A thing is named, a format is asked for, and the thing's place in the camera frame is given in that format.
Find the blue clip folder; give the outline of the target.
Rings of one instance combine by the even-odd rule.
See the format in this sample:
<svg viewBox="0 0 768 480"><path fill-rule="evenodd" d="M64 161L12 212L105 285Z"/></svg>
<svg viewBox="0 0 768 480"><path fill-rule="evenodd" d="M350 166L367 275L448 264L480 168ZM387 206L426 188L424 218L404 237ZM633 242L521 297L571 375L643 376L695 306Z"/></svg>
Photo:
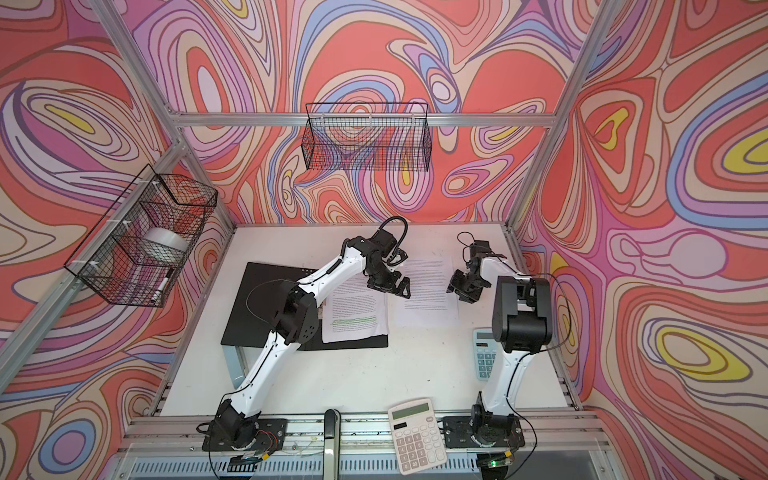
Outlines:
<svg viewBox="0 0 768 480"><path fill-rule="evenodd" d="M314 269L248 262L230 312L220 344L261 348L271 331L268 322L274 316L277 283L297 281L314 273ZM300 351L332 351L354 349L381 349L389 346L387 334L360 340L325 343L317 333Z"/></svg>

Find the paper sheet with green highlight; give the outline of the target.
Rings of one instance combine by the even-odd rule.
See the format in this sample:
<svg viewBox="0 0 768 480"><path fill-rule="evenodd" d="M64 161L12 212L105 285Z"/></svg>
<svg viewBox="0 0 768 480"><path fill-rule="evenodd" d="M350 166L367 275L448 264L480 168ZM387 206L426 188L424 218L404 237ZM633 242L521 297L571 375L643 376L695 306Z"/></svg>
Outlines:
<svg viewBox="0 0 768 480"><path fill-rule="evenodd" d="M369 288L363 274L345 281L324 301L324 343L364 340L388 334L386 295Z"/></svg>

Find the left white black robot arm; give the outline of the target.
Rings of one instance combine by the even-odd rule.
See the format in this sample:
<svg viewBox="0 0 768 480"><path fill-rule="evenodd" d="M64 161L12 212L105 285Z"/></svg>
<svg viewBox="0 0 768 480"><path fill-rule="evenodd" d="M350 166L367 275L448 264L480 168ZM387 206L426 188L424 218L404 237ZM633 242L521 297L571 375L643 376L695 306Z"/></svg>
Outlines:
<svg viewBox="0 0 768 480"><path fill-rule="evenodd" d="M374 291L410 297L410 279L397 270L407 259L401 248L404 239L379 227L368 238L344 240L338 256L316 272L297 281L273 282L275 295L264 304L268 315L257 317L269 326L266 342L240 384L222 395L208 424L207 435L213 444L244 450L254 443L258 416L284 360L316 335L321 304L344 282L362 274L366 286Z"/></svg>

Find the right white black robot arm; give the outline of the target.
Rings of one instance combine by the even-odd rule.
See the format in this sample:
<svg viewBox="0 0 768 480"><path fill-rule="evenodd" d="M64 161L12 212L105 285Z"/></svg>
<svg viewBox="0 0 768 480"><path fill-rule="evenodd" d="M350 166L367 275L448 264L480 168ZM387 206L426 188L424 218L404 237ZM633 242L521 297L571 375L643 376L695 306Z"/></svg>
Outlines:
<svg viewBox="0 0 768 480"><path fill-rule="evenodd" d="M480 341L490 357L477 360L487 381L470 411L469 438L486 448L521 442L516 406L523 379L553 336L550 285L513 268L487 240L474 239L464 248L465 269L453 273L446 291L468 304L484 292L494 294L490 338Z"/></svg>

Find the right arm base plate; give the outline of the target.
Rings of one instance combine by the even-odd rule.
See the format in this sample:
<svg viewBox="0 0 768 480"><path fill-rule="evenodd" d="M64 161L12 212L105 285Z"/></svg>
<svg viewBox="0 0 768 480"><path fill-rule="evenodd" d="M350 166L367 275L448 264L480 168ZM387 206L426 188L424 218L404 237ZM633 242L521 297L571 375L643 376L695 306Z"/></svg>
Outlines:
<svg viewBox="0 0 768 480"><path fill-rule="evenodd" d="M506 447L515 452L526 445L520 419L515 415L492 415L489 420L446 416L442 418L442 432L449 449Z"/></svg>

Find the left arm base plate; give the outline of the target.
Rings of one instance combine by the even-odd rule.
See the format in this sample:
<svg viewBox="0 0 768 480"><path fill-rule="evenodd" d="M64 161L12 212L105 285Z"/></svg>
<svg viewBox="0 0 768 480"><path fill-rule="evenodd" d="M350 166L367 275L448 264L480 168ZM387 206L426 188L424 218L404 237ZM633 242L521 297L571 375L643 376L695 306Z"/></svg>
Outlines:
<svg viewBox="0 0 768 480"><path fill-rule="evenodd" d="M206 452L255 451L274 453L283 448L288 420L266 418L247 421L235 436L229 435L213 421L196 426L196 432L204 437L203 450Z"/></svg>

